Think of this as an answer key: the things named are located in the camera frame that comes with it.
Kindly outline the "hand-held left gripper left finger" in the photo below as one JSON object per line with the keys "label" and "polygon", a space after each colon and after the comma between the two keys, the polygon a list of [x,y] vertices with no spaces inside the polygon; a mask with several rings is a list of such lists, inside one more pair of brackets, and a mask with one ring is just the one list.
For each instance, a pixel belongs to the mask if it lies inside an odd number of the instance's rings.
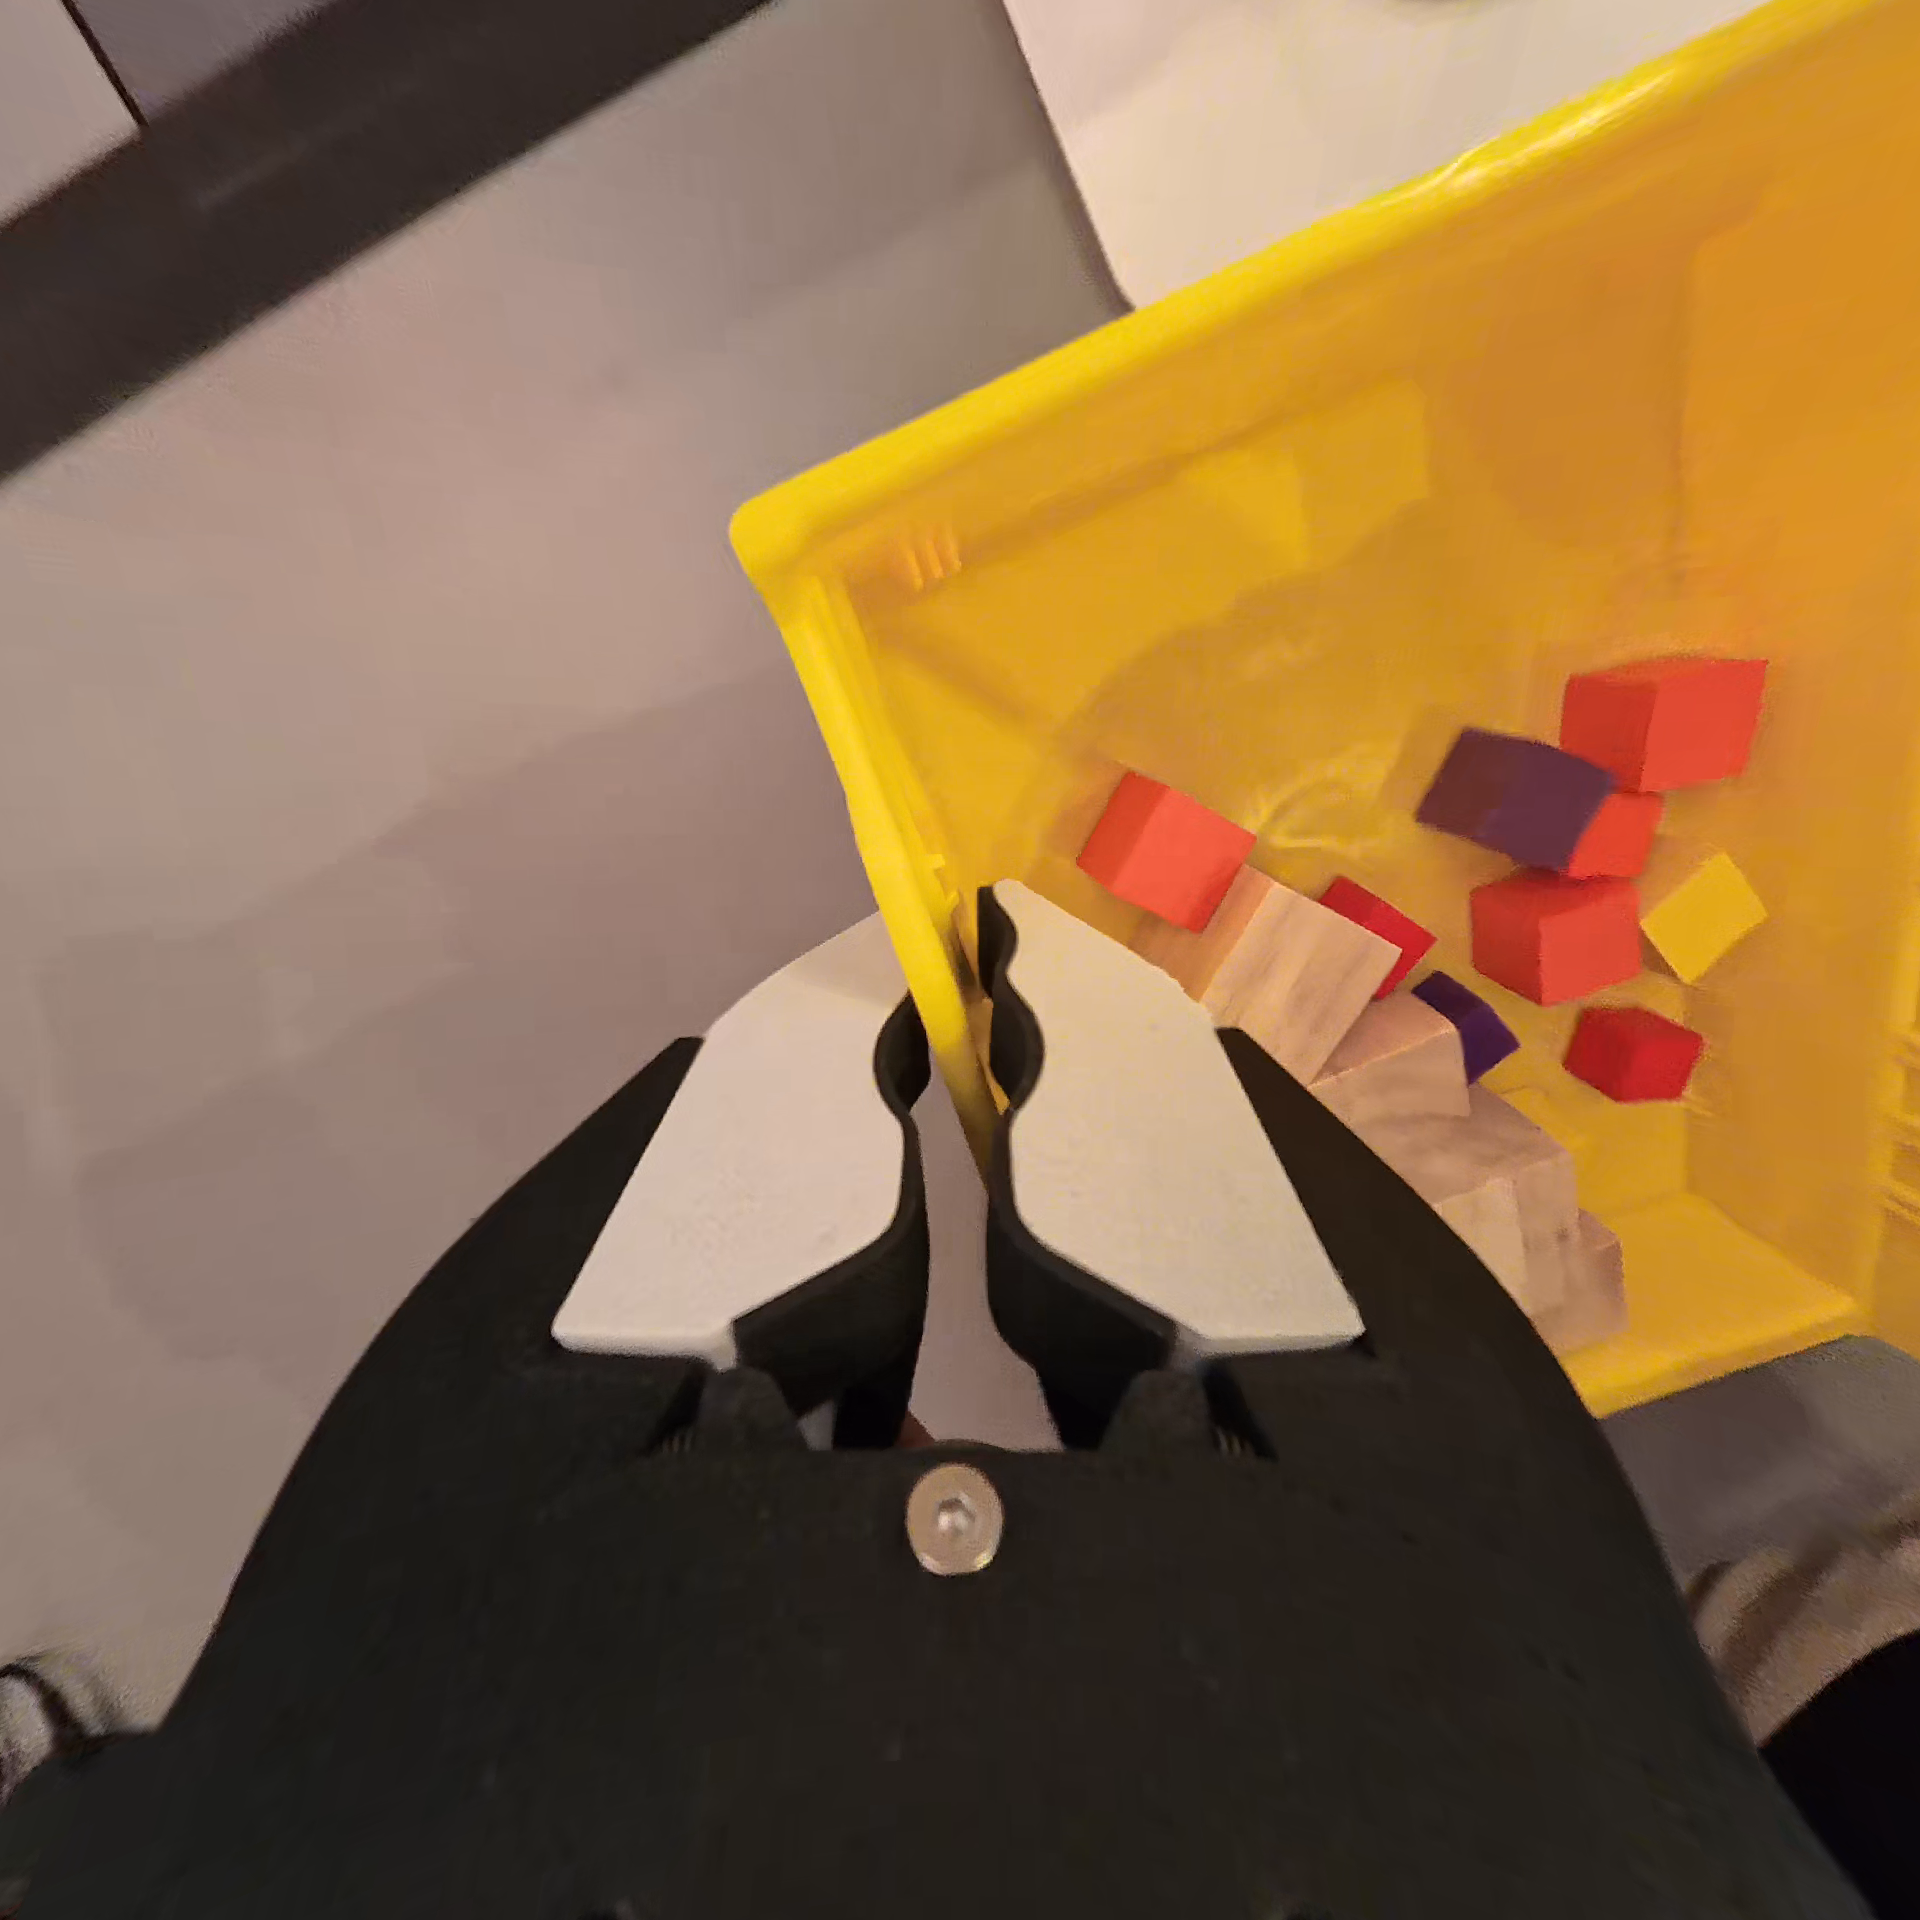
{"label": "hand-held left gripper left finger", "polygon": [[926,1082],[881,919],[781,968],[697,1046],[551,1339],[748,1370],[832,1443],[897,1443],[931,1301]]}

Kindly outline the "white board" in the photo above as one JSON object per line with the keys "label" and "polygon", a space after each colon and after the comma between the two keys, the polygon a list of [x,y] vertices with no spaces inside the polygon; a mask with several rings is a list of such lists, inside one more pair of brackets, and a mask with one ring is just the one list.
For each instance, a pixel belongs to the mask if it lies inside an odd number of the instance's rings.
{"label": "white board", "polygon": [[1146,307],[1751,4],[1005,4],[1116,293]]}

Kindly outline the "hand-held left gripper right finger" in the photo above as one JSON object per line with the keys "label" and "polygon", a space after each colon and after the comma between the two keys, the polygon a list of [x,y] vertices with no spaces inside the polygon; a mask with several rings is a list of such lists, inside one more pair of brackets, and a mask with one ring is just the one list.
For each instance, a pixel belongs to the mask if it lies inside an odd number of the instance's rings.
{"label": "hand-held left gripper right finger", "polygon": [[1066,1443],[1156,1371],[1341,1352],[1361,1309],[1208,1013],[1024,881],[977,894],[990,1076],[985,1292]]}

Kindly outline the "yellow plastic box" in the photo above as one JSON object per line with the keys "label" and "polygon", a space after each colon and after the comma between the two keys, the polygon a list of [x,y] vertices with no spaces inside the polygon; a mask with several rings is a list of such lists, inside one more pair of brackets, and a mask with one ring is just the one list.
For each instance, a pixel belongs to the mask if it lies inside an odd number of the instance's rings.
{"label": "yellow plastic box", "polygon": [[1835,1336],[1916,1357],[1916,4],[1770,4],[744,504],[933,1058],[990,1161],[977,889],[1106,933],[1116,775],[1469,961],[1493,860],[1409,820],[1465,726],[1613,662],[1765,662],[1673,803],[1765,921],[1669,1107],[1500,1076],[1622,1241],[1596,1413]]}

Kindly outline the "pile of coloured wooden cubes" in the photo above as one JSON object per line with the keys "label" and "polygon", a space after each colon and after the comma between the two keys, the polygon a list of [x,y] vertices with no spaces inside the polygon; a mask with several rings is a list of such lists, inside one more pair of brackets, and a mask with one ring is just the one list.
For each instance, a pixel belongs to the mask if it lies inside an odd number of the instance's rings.
{"label": "pile of coloured wooden cubes", "polygon": [[[1469,891],[1469,968],[1531,1009],[1573,1009],[1564,1071],[1622,1107],[1690,1092],[1704,1035],[1602,998],[1646,963],[1690,987],[1765,919],[1726,856],[1661,869],[1669,798],[1755,757],[1765,661],[1655,658],[1564,687],[1551,742],[1463,729],[1416,827],[1500,856]],[[1217,1030],[1257,1042],[1469,1250],[1562,1357],[1621,1336],[1621,1237],[1578,1205],[1571,1151],[1490,1092],[1522,1050],[1438,933],[1351,875],[1314,897],[1253,861],[1253,834],[1122,775],[1073,866],[1138,916],[1134,951]]]}

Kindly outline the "grey sneaker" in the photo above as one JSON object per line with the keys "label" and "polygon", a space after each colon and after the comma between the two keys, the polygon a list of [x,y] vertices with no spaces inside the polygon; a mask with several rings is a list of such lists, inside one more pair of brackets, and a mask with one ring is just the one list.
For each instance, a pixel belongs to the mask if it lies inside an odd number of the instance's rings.
{"label": "grey sneaker", "polygon": [[1916,1633],[1916,1527],[1884,1525],[1704,1568],[1690,1630],[1757,1747],[1868,1655]]}
{"label": "grey sneaker", "polygon": [[82,1655],[45,1648],[3,1658],[3,1805],[32,1777],[96,1760],[135,1731]]}

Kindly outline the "person's dark trouser leg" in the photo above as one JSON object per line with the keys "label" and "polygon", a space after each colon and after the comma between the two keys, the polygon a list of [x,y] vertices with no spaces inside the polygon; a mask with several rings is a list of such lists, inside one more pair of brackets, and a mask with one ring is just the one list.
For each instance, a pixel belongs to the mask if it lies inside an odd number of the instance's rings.
{"label": "person's dark trouser leg", "polygon": [[1916,1633],[1811,1694],[1761,1747],[1876,1918],[1916,1918]]}

